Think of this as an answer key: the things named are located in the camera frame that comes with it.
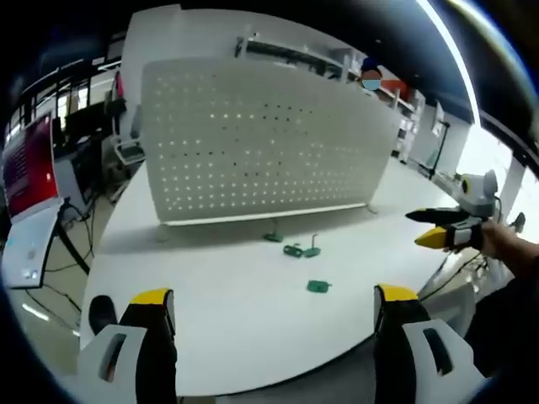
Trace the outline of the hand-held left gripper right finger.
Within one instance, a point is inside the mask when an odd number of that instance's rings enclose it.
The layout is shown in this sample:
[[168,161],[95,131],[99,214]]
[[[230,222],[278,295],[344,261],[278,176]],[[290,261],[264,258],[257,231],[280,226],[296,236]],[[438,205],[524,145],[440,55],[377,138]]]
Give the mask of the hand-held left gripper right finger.
[[488,379],[472,348],[412,290],[374,287],[375,403],[468,403]]

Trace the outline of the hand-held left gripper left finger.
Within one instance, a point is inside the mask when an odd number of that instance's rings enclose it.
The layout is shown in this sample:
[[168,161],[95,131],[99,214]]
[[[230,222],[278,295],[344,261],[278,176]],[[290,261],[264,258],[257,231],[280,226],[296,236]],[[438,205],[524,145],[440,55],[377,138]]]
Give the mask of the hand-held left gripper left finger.
[[177,350],[173,291],[133,297],[121,315],[107,295],[89,306],[92,341],[77,362],[81,403],[175,403]]

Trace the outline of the person's right hand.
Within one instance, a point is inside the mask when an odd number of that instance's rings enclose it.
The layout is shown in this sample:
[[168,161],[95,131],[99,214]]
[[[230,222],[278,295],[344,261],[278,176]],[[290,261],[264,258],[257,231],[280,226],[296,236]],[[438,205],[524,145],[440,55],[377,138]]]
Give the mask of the person's right hand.
[[487,257],[504,260],[520,241],[511,229],[492,220],[474,226],[474,231],[475,235],[469,242],[456,244],[454,247],[447,248],[447,251],[460,252],[466,247],[472,247]]

